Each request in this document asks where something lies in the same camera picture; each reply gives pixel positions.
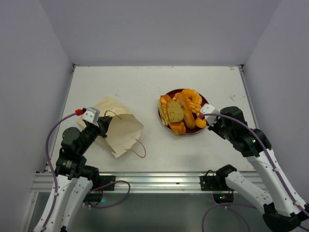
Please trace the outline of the white paper bag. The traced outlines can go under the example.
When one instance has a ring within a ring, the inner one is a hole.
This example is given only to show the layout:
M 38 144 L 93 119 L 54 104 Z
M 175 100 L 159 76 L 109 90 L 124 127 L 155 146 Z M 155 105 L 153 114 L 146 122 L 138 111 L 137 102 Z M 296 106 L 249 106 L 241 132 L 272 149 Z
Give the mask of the white paper bag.
M 94 108 L 100 111 L 100 116 L 112 117 L 107 138 L 99 136 L 95 142 L 112 153 L 115 158 L 132 151 L 144 128 L 142 123 L 122 103 L 111 97 L 105 97 Z

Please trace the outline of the fake small orange bun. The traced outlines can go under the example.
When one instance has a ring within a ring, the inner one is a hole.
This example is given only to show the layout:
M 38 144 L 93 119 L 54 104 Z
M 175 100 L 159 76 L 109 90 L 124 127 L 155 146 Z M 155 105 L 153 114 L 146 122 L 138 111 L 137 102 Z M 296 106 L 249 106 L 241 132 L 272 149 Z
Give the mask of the fake small orange bun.
M 197 118 L 195 120 L 196 126 L 199 128 L 205 128 L 207 126 L 207 121 L 205 119 Z

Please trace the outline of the fake round bun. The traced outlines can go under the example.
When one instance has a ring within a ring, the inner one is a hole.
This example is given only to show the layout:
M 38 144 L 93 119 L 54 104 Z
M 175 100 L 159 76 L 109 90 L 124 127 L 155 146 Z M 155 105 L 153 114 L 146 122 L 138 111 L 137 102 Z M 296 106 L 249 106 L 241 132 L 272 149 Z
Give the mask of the fake round bun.
M 178 102 L 183 109 L 183 119 L 186 127 L 194 129 L 196 127 L 195 119 L 185 96 L 182 93 L 179 93 L 178 97 L 176 98 L 176 102 Z

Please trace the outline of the fake twisted glazed bread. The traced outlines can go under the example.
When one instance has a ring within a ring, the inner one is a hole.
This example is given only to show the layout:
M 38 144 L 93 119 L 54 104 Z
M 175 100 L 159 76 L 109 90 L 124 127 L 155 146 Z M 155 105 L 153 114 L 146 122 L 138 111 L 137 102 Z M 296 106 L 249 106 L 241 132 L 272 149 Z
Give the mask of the fake twisted glazed bread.
M 192 113 L 194 114 L 199 114 L 200 112 L 200 109 L 201 109 L 201 104 L 200 103 L 196 103 L 194 101 L 192 101 L 191 99 L 185 97 L 188 105 L 189 105 L 189 108 L 190 110 L 192 111 Z

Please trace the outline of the fake braided orange bread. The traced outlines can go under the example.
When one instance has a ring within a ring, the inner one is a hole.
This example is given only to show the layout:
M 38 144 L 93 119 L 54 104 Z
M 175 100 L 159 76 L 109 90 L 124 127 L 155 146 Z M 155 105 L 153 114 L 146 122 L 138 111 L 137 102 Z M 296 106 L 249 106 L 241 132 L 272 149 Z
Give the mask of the fake braided orange bread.
M 168 114 L 167 114 L 167 104 L 171 101 L 173 101 L 171 99 L 171 97 L 169 95 L 162 95 L 160 96 L 160 102 L 161 102 L 161 106 L 162 106 L 162 110 L 163 113 L 168 121 L 168 126 L 170 127 L 170 129 L 176 134 L 176 135 L 182 135 L 185 134 L 186 132 L 186 128 L 184 125 L 183 120 L 180 122 L 176 122 L 176 123 L 171 123 L 169 118 L 168 118 Z

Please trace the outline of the fake speckled bread slice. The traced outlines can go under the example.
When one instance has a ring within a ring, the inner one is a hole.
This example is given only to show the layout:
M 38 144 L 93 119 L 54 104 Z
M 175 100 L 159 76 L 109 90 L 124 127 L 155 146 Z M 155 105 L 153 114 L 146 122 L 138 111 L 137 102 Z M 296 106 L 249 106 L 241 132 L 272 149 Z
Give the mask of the fake speckled bread slice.
M 167 114 L 171 123 L 180 122 L 184 118 L 182 106 L 175 101 L 171 101 L 167 104 Z

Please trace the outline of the fake triangle sandwich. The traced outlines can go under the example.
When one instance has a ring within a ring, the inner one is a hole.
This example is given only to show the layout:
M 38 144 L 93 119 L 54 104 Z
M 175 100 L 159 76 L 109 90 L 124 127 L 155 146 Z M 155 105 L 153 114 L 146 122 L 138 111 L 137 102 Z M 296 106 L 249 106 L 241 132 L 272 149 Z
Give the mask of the fake triangle sandwich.
M 168 126 L 168 121 L 167 121 L 167 119 L 166 119 L 166 117 L 165 117 L 165 115 L 163 113 L 160 100 L 158 100 L 158 111 L 159 111 L 159 115 L 160 115 L 162 124 L 165 125 L 165 126 Z

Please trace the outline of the fake orange ring donut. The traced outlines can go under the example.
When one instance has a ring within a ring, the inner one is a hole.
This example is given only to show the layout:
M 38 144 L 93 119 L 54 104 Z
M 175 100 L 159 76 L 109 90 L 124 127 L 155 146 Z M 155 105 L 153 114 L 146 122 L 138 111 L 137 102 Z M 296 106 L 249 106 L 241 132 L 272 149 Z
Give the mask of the fake orange ring donut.
M 182 94 L 193 103 L 196 103 L 196 104 L 202 103 L 202 97 L 194 89 L 189 89 L 189 88 L 183 89 Z

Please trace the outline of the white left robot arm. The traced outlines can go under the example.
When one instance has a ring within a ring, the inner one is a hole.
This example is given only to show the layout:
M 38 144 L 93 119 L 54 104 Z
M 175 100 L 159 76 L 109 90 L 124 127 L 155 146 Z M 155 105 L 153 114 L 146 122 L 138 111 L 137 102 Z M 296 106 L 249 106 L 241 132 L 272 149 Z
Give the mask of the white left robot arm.
M 86 127 L 70 127 L 62 134 L 53 187 L 36 232 L 67 232 L 90 190 L 100 184 L 98 168 L 86 165 L 84 153 L 97 137 L 106 138 L 111 116 L 100 116 Z

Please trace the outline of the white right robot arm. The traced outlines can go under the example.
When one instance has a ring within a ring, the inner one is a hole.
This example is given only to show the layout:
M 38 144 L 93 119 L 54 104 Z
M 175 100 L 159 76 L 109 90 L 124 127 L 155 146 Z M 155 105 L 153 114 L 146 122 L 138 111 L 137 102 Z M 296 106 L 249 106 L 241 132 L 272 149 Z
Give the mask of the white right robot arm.
M 309 205 L 293 188 L 280 167 L 271 143 L 259 129 L 248 127 L 243 112 L 236 106 L 218 111 L 205 104 L 200 110 L 208 130 L 228 140 L 254 167 L 263 181 L 262 190 L 237 169 L 226 165 L 215 172 L 219 189 L 231 189 L 249 201 L 273 232 L 291 232 L 309 218 Z

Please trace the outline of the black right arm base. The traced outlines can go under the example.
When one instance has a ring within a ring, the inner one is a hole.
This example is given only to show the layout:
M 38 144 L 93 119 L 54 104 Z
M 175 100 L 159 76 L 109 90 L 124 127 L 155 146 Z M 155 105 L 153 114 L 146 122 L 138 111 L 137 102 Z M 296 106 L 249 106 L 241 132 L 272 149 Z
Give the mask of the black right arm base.
M 208 170 L 205 175 L 199 177 L 202 191 L 211 191 L 214 201 L 217 204 L 233 203 L 234 191 L 229 188 L 225 180 L 216 175 L 212 170 Z

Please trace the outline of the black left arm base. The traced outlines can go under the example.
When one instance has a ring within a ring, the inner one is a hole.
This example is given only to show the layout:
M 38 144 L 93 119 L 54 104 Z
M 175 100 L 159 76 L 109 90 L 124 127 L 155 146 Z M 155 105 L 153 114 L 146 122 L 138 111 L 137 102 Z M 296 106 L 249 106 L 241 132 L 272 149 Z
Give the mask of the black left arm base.
M 111 182 L 114 182 L 116 177 L 114 175 L 100 175 L 95 185 L 91 188 L 91 192 L 88 193 L 83 203 L 90 206 L 97 206 L 99 203 L 103 202 L 103 193 L 105 191 L 114 191 L 115 184 L 104 187 Z

